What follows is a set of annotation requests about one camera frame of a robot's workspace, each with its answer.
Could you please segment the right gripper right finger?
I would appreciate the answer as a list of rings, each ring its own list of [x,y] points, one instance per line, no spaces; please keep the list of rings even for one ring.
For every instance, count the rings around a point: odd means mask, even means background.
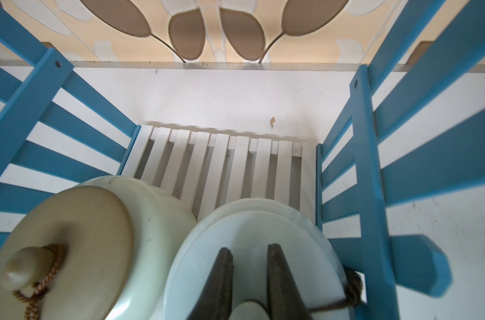
[[[312,319],[279,244],[267,249],[267,305],[270,319]]]

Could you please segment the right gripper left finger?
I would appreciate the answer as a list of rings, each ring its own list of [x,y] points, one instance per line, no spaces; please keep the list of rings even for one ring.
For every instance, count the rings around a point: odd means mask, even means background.
[[[222,247],[188,319],[229,319],[233,299],[233,255]]]

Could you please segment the pale blue round jar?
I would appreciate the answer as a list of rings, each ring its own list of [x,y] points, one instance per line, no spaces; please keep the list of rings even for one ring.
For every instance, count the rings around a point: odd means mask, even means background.
[[[240,199],[202,219],[173,261],[162,316],[186,319],[197,303],[222,248],[233,256],[232,305],[267,304],[267,251],[279,244],[301,299],[309,309],[345,297],[340,259],[321,230],[296,209],[270,199]]]

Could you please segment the cream jar with tassel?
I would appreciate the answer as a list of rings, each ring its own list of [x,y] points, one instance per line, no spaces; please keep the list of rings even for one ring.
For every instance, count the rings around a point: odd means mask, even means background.
[[[188,205],[144,181],[92,179],[37,205],[0,248],[0,319],[162,319]]]

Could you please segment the blue white wooden shelf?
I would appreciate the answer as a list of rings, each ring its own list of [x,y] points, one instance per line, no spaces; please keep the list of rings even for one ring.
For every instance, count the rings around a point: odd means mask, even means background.
[[[301,209],[329,240],[348,283],[342,300],[316,307],[321,318],[397,319],[397,286],[432,297],[448,289],[446,255],[423,235],[390,235],[385,210],[423,197],[485,184],[485,109],[382,167],[379,144],[485,55],[485,1],[470,1],[384,101],[371,96],[438,9],[409,2],[322,144],[302,148]],[[21,81],[0,68],[0,214],[24,218],[49,197],[106,176],[134,178],[151,130],[109,103],[58,51],[46,48],[0,6],[0,42],[32,66]],[[217,208],[227,135],[198,135],[182,197],[193,202],[213,146],[199,222]],[[234,142],[227,203],[243,187],[250,143]],[[271,142],[261,141],[252,199],[269,172]],[[10,232],[0,231],[0,248]]]

